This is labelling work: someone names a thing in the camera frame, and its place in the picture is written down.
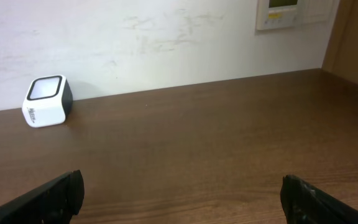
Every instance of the white control panel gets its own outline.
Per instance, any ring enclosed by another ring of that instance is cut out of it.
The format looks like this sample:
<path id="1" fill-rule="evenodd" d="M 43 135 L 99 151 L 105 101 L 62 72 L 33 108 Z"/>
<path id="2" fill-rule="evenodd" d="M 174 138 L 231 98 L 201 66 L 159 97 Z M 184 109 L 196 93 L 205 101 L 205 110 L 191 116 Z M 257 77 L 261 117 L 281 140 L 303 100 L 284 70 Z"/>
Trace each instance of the white control panel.
<path id="1" fill-rule="evenodd" d="M 259 0 L 257 30 L 298 25 L 303 3 L 304 0 Z"/>

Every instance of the yellow button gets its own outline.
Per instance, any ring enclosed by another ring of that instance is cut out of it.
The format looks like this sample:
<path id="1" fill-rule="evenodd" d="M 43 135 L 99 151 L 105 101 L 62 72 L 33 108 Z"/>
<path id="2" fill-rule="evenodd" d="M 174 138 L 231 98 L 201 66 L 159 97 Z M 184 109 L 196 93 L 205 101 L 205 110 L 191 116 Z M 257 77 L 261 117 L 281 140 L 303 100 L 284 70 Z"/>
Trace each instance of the yellow button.
<path id="1" fill-rule="evenodd" d="M 281 17 L 283 17 L 283 14 L 282 14 L 282 13 L 270 13 L 270 14 L 268 15 L 268 18 L 269 18 L 269 19 L 279 19 L 279 18 L 281 18 Z"/>

